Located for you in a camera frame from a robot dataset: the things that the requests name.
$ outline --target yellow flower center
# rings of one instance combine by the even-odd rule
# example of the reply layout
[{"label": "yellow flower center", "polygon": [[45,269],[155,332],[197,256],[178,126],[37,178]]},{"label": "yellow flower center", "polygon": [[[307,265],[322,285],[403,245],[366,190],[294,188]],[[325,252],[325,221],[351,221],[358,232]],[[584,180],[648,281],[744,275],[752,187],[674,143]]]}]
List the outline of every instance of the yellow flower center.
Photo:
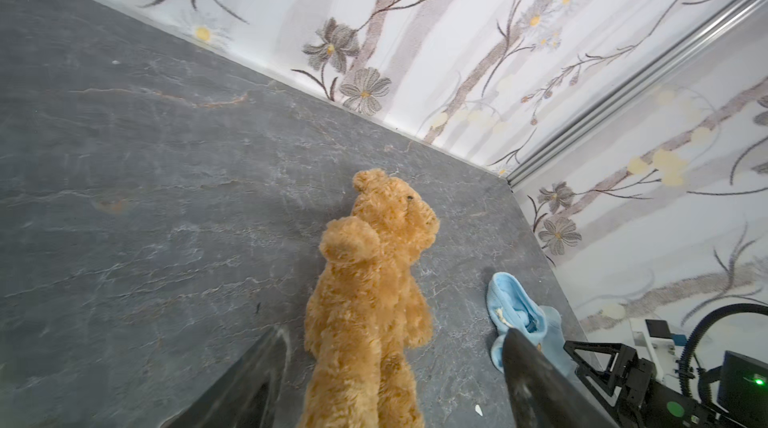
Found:
[{"label": "yellow flower center", "polygon": [[208,30],[205,26],[198,26],[194,30],[194,35],[197,39],[199,39],[202,42],[210,41],[210,30]]}]

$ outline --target gray stone surface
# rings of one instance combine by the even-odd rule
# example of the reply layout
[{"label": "gray stone surface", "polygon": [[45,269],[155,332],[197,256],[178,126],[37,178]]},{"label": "gray stone surface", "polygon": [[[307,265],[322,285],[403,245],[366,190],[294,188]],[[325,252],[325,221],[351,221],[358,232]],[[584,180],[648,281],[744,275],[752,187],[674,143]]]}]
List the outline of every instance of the gray stone surface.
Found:
[{"label": "gray stone surface", "polygon": [[293,426],[316,247],[373,167],[442,220],[414,267],[436,320],[409,353],[427,426],[512,425],[487,352],[496,270],[583,337],[503,180],[90,0],[0,13],[3,426],[154,428],[274,324]]}]

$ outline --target teddy bear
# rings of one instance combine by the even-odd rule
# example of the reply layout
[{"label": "teddy bear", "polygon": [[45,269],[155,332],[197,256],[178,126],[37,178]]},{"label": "teddy bear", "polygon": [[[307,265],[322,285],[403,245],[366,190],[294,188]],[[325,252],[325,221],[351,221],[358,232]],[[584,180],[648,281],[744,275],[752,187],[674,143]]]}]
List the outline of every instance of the teddy bear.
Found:
[{"label": "teddy bear", "polygon": [[440,227],[403,180],[355,174],[352,215],[329,222],[327,260],[306,306],[304,347],[316,359],[301,428],[422,428],[406,347],[432,337],[432,316],[411,275]]}]

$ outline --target blue cloth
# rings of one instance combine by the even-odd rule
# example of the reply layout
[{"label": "blue cloth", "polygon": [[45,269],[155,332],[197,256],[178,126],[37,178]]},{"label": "blue cloth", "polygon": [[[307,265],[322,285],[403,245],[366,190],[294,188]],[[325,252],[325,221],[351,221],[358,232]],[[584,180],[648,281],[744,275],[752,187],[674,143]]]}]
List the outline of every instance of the blue cloth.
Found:
[{"label": "blue cloth", "polygon": [[485,301],[488,314],[500,334],[505,334],[509,328],[517,328],[533,345],[540,344],[547,334],[544,313],[509,273],[499,271],[493,275]]},{"label": "blue cloth", "polygon": [[499,272],[493,275],[486,297],[488,314],[499,332],[491,347],[491,361],[504,373],[502,347],[510,328],[520,330],[540,350],[562,375],[567,376],[576,363],[563,350],[562,317],[552,307],[539,307],[525,293],[520,282],[511,274]]},{"label": "blue cloth", "polygon": [[[562,317],[560,313],[552,307],[539,307],[547,318],[547,334],[542,340],[542,354],[547,357],[549,363],[557,369],[563,376],[568,377],[576,369],[576,363],[565,353],[563,346],[565,338],[563,337]],[[496,338],[491,347],[491,361],[496,369],[504,373],[502,365],[502,348],[504,347],[504,338],[506,333]]]}]

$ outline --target teddy bear ear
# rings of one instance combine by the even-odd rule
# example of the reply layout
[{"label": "teddy bear ear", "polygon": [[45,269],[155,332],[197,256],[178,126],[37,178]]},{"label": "teddy bear ear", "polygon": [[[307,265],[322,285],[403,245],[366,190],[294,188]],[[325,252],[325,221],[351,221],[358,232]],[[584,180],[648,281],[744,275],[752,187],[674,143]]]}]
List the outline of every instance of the teddy bear ear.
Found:
[{"label": "teddy bear ear", "polygon": [[355,173],[355,177],[352,179],[352,184],[355,185],[355,190],[363,193],[371,187],[383,183],[387,179],[388,176],[384,170],[376,168],[374,170],[368,170],[367,172]]}]

